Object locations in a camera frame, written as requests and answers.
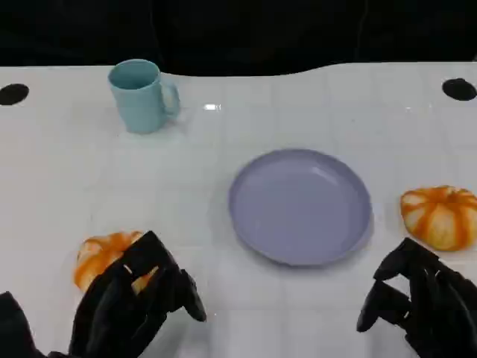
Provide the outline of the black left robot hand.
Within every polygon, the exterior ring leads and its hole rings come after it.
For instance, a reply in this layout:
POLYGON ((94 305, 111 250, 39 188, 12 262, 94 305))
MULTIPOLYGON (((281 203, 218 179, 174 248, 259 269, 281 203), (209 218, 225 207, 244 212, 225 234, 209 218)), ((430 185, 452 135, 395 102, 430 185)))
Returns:
POLYGON ((181 308, 206 321, 195 281, 148 231, 93 280, 75 313, 69 355, 139 357, 181 308))

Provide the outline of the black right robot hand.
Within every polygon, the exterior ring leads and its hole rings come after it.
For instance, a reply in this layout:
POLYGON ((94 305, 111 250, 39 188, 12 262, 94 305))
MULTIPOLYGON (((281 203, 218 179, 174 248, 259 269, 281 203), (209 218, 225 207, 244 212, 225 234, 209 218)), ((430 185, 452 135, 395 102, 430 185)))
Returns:
POLYGON ((400 327, 419 357, 476 356, 476 285, 412 239, 381 261, 358 317, 368 331, 378 319, 400 327))

